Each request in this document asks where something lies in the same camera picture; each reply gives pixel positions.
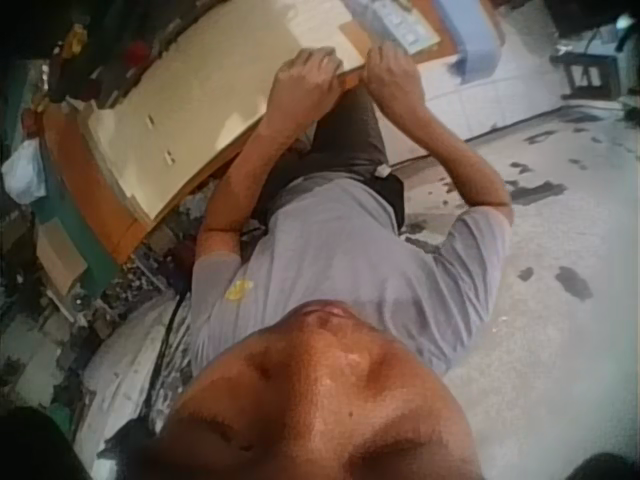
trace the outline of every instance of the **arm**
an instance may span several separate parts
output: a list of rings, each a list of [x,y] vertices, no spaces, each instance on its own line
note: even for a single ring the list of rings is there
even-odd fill
[[[196,260],[215,252],[239,255],[240,232],[280,155],[342,93],[342,62],[331,48],[303,49],[276,74],[267,112],[215,188],[198,234]]]
[[[491,207],[513,223],[511,196],[504,181],[425,106],[420,74],[411,57],[391,44],[372,48],[364,76],[380,110],[440,162],[467,205]]]

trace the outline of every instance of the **right hand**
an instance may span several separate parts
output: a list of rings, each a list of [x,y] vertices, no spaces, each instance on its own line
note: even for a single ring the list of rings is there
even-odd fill
[[[333,108],[342,94],[342,61],[330,47],[307,49],[276,73],[262,126],[293,141]]]
[[[382,113],[398,127],[410,126],[426,110],[418,68],[391,42],[369,50],[363,79]]]

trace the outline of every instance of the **tiled wall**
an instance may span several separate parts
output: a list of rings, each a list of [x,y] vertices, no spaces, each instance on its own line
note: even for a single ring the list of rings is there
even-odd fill
[[[460,85],[449,71],[455,57],[419,66],[427,106],[464,139],[553,110],[562,105],[560,95],[568,92],[563,71],[548,60],[556,38],[542,1],[499,16],[505,45],[490,78]],[[424,155],[424,150],[380,117],[392,165]]]

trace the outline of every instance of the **man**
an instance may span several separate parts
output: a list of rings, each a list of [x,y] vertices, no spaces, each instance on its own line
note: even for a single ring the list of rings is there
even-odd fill
[[[374,177],[385,158],[371,104],[362,88],[343,92],[340,68],[331,49],[282,66],[210,199],[193,275],[198,376],[141,462],[149,477],[481,477],[465,416],[437,374],[489,316],[509,194],[425,108],[411,59],[373,48],[369,94],[470,207],[436,253],[400,240],[398,190]],[[309,154],[283,159],[268,179],[315,121]],[[240,232],[254,210],[266,212],[268,233],[243,262]]]

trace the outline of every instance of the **white plastic bag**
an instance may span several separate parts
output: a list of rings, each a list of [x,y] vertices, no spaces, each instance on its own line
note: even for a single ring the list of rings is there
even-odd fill
[[[11,198],[23,205],[47,194],[37,138],[23,142],[2,165],[2,181]]]

